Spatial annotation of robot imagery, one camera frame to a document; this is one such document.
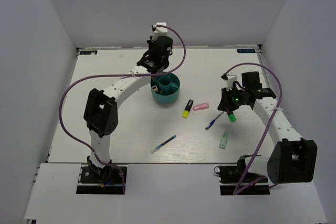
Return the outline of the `green black highlighter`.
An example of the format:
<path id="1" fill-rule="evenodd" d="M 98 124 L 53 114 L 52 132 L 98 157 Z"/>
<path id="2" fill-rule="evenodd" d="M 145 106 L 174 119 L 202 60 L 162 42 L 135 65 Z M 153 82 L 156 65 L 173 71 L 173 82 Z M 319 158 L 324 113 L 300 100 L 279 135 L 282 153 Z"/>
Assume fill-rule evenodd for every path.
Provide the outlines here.
<path id="1" fill-rule="evenodd" d="M 227 114 L 228 114 L 228 118 L 229 118 L 230 122 L 232 122 L 232 123 L 236 122 L 236 117 L 235 117 L 233 112 L 228 112 Z"/>

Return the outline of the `pink correction tape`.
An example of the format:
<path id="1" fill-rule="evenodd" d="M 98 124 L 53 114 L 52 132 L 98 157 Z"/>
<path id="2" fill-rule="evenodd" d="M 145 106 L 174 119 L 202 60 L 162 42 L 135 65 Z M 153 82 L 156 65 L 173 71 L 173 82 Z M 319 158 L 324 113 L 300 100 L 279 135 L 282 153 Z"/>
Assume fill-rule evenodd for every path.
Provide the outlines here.
<path id="1" fill-rule="evenodd" d="M 200 110 L 205 110 L 208 108 L 209 108 L 209 104 L 205 102 L 205 103 L 201 103 L 201 104 L 197 104 L 193 106 L 193 111 L 200 111 Z"/>

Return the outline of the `yellow black highlighter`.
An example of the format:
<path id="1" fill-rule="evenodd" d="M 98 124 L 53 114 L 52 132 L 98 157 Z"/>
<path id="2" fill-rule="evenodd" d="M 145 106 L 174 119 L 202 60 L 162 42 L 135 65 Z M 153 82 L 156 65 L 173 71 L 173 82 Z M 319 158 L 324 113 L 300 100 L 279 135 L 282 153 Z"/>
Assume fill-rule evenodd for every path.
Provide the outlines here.
<path id="1" fill-rule="evenodd" d="M 193 103 L 194 103 L 194 101 L 191 100 L 191 99 L 188 101 L 188 103 L 187 103 L 187 105 L 186 105 L 186 107 L 185 107 L 185 109 L 183 111 L 182 118 L 187 119 L 187 117 L 189 116 L 190 110 L 191 110 L 191 108 L 193 106 Z"/>

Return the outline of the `clear blue ink pen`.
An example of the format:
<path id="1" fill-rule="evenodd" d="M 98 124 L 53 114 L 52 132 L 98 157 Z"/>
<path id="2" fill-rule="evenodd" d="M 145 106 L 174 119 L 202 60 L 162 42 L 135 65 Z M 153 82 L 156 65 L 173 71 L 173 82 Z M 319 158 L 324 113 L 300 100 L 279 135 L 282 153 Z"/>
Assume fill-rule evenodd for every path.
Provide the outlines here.
<path id="1" fill-rule="evenodd" d="M 167 139 L 166 141 L 164 141 L 163 143 L 159 144 L 158 146 L 156 146 L 155 148 L 153 148 L 150 153 L 153 154 L 156 151 L 158 151 L 161 147 L 163 147 L 164 145 L 166 145 L 167 143 L 169 143 L 170 141 L 172 141 L 173 139 L 176 138 L 176 135 L 171 136 L 169 139 Z"/>

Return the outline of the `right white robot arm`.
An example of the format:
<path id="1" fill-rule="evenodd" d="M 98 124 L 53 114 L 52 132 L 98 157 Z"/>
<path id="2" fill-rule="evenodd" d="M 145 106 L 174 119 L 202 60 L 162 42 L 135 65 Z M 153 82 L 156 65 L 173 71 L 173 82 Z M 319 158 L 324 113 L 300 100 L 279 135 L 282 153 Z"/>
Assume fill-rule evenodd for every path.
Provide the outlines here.
<path id="1" fill-rule="evenodd" d="M 317 145 L 313 140 L 304 139 L 293 128 L 281 108 L 277 107 L 275 93 L 262 86 L 259 73 L 243 73 L 241 84 L 237 76 L 231 73 L 222 78 L 226 81 L 226 87 L 221 90 L 218 110 L 226 112 L 233 122 L 235 110 L 243 105 L 250 106 L 263 122 L 274 144 L 269 156 L 257 154 L 255 158 L 251 155 L 241 157 L 237 168 L 238 177 L 247 182 L 257 174 L 268 177 L 273 184 L 311 182 Z"/>

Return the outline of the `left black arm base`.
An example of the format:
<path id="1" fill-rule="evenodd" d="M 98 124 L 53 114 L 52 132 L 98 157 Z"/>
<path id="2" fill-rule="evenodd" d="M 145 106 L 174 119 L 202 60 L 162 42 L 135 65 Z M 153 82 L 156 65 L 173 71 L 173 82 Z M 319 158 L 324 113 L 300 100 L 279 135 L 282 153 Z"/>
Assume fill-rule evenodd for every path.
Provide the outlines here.
<path id="1" fill-rule="evenodd" d="M 124 182 L 127 166 L 120 166 Z M 116 167 L 108 167 L 107 173 L 99 177 L 89 166 L 82 166 L 79 173 L 77 195 L 123 195 L 122 175 Z"/>

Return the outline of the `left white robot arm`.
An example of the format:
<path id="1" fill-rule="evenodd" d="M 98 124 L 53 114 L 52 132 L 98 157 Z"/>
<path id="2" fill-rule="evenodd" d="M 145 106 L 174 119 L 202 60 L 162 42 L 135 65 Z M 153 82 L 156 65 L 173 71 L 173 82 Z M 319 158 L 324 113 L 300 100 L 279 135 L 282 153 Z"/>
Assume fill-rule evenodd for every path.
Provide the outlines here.
<path id="1" fill-rule="evenodd" d="M 130 73 L 102 90 L 89 92 L 84 120 L 87 123 L 94 151 L 88 157 L 93 176 L 101 182 L 110 178 L 110 134 L 118 125 L 118 108 L 136 90 L 150 83 L 154 74 L 162 73 L 169 66 L 173 39 L 158 36 L 136 63 Z"/>

